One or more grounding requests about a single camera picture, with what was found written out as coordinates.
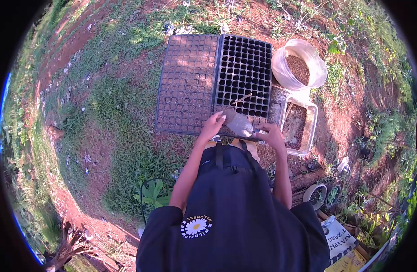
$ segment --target small shovel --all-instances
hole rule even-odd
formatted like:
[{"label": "small shovel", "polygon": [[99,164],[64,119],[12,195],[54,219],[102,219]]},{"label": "small shovel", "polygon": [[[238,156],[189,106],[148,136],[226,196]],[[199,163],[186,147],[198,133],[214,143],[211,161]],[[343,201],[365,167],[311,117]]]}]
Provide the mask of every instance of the small shovel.
[{"label": "small shovel", "polygon": [[238,136],[248,138],[251,137],[254,132],[268,134],[268,132],[254,128],[246,115],[237,113],[234,109],[226,110],[225,115],[227,117],[225,119],[227,127]]}]

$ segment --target plastic container with soil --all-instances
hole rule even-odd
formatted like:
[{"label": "plastic container with soil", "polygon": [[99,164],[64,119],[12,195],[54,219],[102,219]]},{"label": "plastic container with soil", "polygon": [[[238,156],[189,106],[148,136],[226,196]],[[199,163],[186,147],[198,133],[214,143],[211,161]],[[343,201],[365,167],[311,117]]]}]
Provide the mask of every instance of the plastic container with soil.
[{"label": "plastic container with soil", "polygon": [[327,193],[328,190],[324,184],[314,184],[307,188],[302,201],[310,201],[316,211],[323,205]]},{"label": "plastic container with soil", "polygon": [[[286,117],[289,103],[292,103],[293,106]],[[317,123],[317,113],[317,106],[310,101],[299,100],[293,94],[285,98],[281,104],[279,127],[284,135],[288,154],[305,156],[310,151]]]},{"label": "plastic container with soil", "polygon": [[271,67],[276,80],[292,91],[318,88],[328,76],[326,64],[314,46],[301,39],[291,39],[279,48],[272,57]]}]

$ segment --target black hose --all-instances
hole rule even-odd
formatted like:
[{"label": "black hose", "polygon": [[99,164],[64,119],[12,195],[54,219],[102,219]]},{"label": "black hose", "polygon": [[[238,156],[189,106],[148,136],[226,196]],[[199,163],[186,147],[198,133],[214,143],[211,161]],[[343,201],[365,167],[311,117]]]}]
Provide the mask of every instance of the black hose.
[{"label": "black hose", "polygon": [[148,184],[148,182],[153,181],[153,180],[157,180],[157,179],[161,179],[162,181],[165,181],[168,184],[173,184],[173,181],[171,181],[170,179],[167,179],[167,178],[163,178],[163,177],[155,177],[155,178],[149,179],[147,181],[144,181],[142,183],[142,185],[140,187],[140,209],[142,211],[142,217],[144,218],[145,226],[146,226],[146,219],[145,219],[145,212],[144,212],[144,204],[142,202],[142,188],[144,186],[146,186],[146,184]]}]

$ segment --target seedling tray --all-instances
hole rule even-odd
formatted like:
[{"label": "seedling tray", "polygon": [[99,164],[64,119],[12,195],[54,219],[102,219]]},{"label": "seedling tray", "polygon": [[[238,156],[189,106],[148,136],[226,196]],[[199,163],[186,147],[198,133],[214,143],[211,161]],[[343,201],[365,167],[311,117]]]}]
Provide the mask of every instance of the seedling tray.
[{"label": "seedling tray", "polygon": [[[246,37],[172,35],[160,79],[156,130],[199,134],[203,121],[227,108],[247,115],[251,123],[267,122],[271,57],[271,44]],[[237,137],[226,126],[219,134]]]},{"label": "seedling tray", "polygon": [[169,37],[157,99],[156,130],[199,134],[213,112],[219,36]]},{"label": "seedling tray", "polygon": [[[267,121],[271,91],[272,45],[246,37],[222,35],[217,70],[215,111],[234,108],[251,123]],[[251,94],[244,101],[235,101]],[[223,126],[220,135],[237,137]]]}]

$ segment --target yellow pants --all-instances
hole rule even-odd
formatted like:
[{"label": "yellow pants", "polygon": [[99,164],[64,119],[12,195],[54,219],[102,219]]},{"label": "yellow pants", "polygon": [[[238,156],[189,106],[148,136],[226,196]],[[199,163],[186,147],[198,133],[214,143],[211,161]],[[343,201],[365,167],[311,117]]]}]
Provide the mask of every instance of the yellow pants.
[{"label": "yellow pants", "polygon": [[[251,153],[252,157],[258,162],[260,163],[260,157],[257,154],[257,144],[255,142],[252,141],[247,141],[244,140],[244,142],[246,143],[246,148],[248,149],[248,151]],[[235,146],[237,148],[240,148],[241,150],[243,150],[243,148],[241,147],[241,143],[239,142],[239,139],[234,139],[233,142],[231,143],[232,146]],[[208,142],[205,145],[205,149],[207,148],[212,148],[216,146],[216,142]]]}]

